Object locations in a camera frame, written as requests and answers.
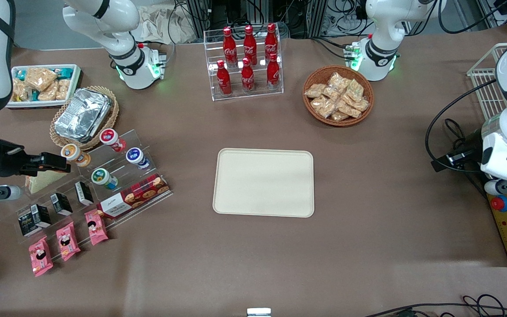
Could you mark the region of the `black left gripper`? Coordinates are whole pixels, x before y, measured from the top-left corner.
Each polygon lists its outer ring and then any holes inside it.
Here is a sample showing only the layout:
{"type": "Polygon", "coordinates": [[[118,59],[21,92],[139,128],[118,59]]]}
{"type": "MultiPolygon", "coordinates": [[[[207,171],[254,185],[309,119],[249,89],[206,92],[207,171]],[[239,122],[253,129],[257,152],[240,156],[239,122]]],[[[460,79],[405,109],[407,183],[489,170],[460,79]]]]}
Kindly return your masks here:
{"type": "Polygon", "coordinates": [[[481,141],[463,142],[447,154],[431,160],[434,171],[462,171],[464,173],[480,173],[482,144],[481,141]]]}

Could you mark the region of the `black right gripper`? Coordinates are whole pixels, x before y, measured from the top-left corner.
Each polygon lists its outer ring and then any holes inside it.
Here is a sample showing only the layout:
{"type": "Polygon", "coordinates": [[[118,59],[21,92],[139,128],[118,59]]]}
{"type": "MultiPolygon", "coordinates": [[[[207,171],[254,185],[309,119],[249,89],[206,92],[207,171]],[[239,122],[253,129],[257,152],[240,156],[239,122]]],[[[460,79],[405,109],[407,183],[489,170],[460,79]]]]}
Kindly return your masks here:
{"type": "MultiPolygon", "coordinates": [[[[16,143],[0,140],[0,177],[7,178],[13,175],[25,175],[23,166],[29,162],[29,158],[24,148],[24,146],[16,143]]],[[[37,168],[29,167],[27,175],[38,175],[38,173],[44,171],[67,174],[72,169],[72,166],[68,164],[65,157],[48,152],[40,153],[38,164],[40,166],[37,168]],[[65,165],[65,168],[44,165],[65,165]]]]}

